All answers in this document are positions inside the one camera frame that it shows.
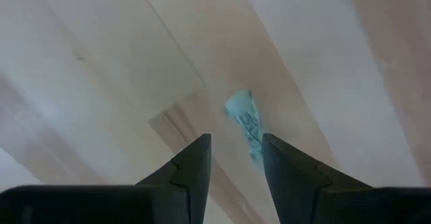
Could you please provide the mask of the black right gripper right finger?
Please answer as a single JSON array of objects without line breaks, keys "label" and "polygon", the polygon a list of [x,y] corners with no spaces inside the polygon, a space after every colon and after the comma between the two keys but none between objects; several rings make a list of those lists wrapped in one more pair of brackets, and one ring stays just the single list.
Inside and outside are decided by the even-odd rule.
[{"label": "black right gripper right finger", "polygon": [[431,224],[431,188],[371,187],[269,133],[262,156],[281,224]]}]

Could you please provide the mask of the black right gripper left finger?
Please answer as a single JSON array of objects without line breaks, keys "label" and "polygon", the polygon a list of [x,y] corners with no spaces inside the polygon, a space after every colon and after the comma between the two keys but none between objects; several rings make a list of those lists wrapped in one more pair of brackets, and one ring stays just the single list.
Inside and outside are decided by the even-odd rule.
[{"label": "black right gripper left finger", "polygon": [[0,193],[0,224],[203,224],[211,136],[132,185],[26,185]]}]

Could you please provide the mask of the green stevia packet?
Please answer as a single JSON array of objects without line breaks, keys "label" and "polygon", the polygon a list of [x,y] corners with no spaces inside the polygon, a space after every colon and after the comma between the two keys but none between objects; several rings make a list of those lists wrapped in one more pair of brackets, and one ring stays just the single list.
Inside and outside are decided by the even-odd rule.
[{"label": "green stevia packet", "polygon": [[260,112],[251,90],[241,89],[236,91],[225,102],[224,110],[228,118],[236,122],[242,129],[248,143],[248,153],[253,163],[259,169],[262,169],[263,126]]}]

